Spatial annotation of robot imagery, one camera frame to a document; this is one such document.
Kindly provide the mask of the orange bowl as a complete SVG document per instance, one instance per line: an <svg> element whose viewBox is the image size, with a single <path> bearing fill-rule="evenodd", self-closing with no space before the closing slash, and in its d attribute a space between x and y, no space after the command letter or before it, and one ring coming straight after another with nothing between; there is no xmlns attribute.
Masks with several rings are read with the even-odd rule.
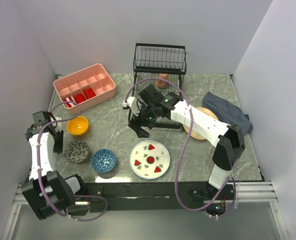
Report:
<svg viewBox="0 0 296 240"><path fill-rule="evenodd" d="M84 116L78 116L67 123L67 131L73 136L83 136L89 130L89 121Z"/></svg>

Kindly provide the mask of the pink coffee mug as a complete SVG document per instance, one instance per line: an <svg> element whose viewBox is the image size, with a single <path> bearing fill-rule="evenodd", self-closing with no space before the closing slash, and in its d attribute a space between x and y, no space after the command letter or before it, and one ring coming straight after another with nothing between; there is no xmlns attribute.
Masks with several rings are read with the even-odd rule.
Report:
<svg viewBox="0 0 296 240"><path fill-rule="evenodd" d="M159 74L159 80L156 81L155 86L161 89L165 89L168 87L168 82L164 81L168 80L168 74L167 73L160 73Z"/></svg>

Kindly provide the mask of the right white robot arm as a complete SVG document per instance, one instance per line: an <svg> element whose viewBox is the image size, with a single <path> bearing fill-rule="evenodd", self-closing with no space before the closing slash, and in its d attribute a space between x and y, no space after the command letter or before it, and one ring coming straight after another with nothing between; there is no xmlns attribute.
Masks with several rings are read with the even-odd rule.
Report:
<svg viewBox="0 0 296 240"><path fill-rule="evenodd" d="M163 95L150 84L139 92L139 98L127 95L122 107L131 110L128 126L139 138L148 138L149 133L142 127L152 129L160 117L183 124L205 137L215 148L207 193L210 198L218 199L224 194L224 182L245 150L242 129L197 110L183 96L174 92Z"/></svg>

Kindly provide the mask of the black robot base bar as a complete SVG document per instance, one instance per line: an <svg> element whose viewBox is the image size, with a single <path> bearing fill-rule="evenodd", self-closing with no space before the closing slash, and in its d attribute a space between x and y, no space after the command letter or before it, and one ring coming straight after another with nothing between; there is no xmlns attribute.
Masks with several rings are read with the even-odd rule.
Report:
<svg viewBox="0 0 296 240"><path fill-rule="evenodd" d="M83 206L78 210L70 210L73 215L85 215L86 210L100 213L105 209L106 199L108 211L141 211L141 210L175 210L182 206L175 194L174 182L130 182L130 183L87 183L76 193L86 197L78 197ZM218 215L223 214L229 201L235 199L235 185L228 182L222 191L212 187L205 181L189 181L178 183L178 195L182 203L189 209L198 209L210 203L208 210Z"/></svg>

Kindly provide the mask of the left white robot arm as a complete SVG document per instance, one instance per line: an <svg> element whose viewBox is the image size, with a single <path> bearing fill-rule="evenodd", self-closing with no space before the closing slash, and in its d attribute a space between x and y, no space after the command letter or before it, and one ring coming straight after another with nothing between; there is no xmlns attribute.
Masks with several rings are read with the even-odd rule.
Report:
<svg viewBox="0 0 296 240"><path fill-rule="evenodd" d="M58 120L47 111L34 113L33 119L25 134L32 150L31 173L21 189L38 219L45 220L56 213L52 205L60 212L68 210L86 198L88 189L78 174L64 179L55 169L56 154L63 152L64 131L56 129Z"/></svg>

